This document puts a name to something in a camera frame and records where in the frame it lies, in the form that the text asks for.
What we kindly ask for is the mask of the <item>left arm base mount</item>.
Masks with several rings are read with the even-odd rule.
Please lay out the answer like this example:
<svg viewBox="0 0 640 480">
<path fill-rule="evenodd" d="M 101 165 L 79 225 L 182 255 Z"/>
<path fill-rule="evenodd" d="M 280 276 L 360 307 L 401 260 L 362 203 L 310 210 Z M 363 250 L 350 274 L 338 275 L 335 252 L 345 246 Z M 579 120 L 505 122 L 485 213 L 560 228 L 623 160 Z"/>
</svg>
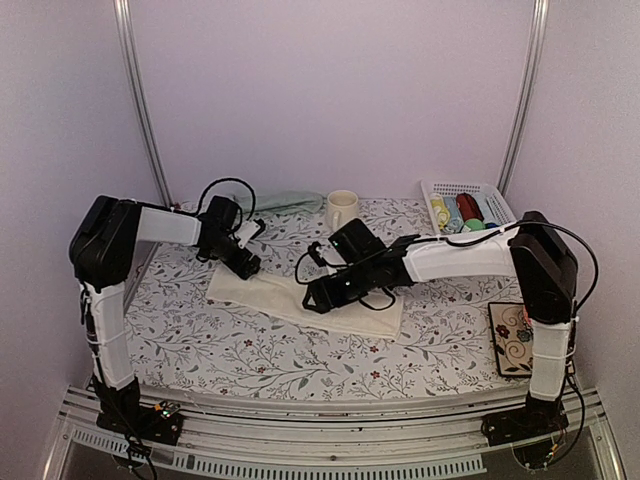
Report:
<svg viewBox="0 0 640 480">
<path fill-rule="evenodd" d="M 107 404 L 101 407 L 96 424 L 136 440 L 176 446 L 183 422 L 181 405 L 164 400 L 154 406 Z"/>
</svg>

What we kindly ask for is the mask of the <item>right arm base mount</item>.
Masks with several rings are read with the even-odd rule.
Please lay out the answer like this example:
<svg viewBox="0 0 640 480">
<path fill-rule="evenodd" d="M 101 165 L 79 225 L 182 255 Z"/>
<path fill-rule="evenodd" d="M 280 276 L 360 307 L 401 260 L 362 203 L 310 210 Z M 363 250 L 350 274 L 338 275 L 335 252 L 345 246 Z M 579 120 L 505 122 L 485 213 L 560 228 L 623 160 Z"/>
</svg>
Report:
<svg viewBox="0 0 640 480">
<path fill-rule="evenodd" d="M 483 416 L 480 431 L 490 446 L 496 446 L 560 432 L 568 426 L 559 399 L 544 401 L 527 396 L 523 407 Z"/>
</svg>

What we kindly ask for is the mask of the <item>cream white towel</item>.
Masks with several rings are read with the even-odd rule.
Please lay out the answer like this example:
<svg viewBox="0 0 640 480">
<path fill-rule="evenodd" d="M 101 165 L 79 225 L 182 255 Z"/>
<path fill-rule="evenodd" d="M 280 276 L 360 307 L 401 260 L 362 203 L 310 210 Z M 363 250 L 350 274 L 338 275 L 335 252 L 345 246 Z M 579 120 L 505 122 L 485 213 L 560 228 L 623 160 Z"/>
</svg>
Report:
<svg viewBox="0 0 640 480">
<path fill-rule="evenodd" d="M 389 309 L 372 311 L 359 303 L 325 314 L 303 308 L 306 288 L 290 277 L 259 272 L 240 279 L 226 266 L 216 268 L 206 293 L 208 300 L 230 302 L 303 327 L 333 333 L 396 340 L 401 333 L 404 302 Z"/>
</svg>

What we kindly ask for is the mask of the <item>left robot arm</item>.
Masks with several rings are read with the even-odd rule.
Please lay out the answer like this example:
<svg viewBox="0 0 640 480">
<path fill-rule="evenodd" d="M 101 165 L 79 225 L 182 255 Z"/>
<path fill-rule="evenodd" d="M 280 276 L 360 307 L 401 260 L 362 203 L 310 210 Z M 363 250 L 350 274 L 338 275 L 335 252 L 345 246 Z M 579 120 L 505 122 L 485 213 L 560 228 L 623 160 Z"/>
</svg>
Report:
<svg viewBox="0 0 640 480">
<path fill-rule="evenodd" d="M 217 260 L 247 280 L 261 264 L 247 245 L 265 228 L 253 210 L 208 192 L 193 212 L 106 195 L 95 199 L 71 241 L 69 259 L 80 287 L 95 391 L 103 412 L 126 433 L 141 433 L 149 423 L 124 326 L 125 286 L 137 245 L 193 247 L 197 260 Z"/>
</svg>

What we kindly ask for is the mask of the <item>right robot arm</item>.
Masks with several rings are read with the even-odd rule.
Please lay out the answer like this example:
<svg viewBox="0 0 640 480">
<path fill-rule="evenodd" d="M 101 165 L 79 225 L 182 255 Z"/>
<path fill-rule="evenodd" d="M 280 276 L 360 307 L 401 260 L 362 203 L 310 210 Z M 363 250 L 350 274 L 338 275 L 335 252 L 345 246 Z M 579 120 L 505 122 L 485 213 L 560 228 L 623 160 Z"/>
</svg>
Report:
<svg viewBox="0 0 640 480">
<path fill-rule="evenodd" d="M 585 304 L 578 299 L 578 261 L 563 238 L 574 232 L 528 211 L 516 222 L 488 233 L 453 236 L 406 235 L 384 242 L 360 219 L 329 238 L 342 259 L 332 273 L 307 283 L 302 306 L 326 314 L 362 303 L 373 290 L 440 278 L 514 276 L 533 327 L 533 367 L 526 407 L 517 427 L 537 436 L 552 424 L 565 385 L 571 330 Z"/>
</svg>

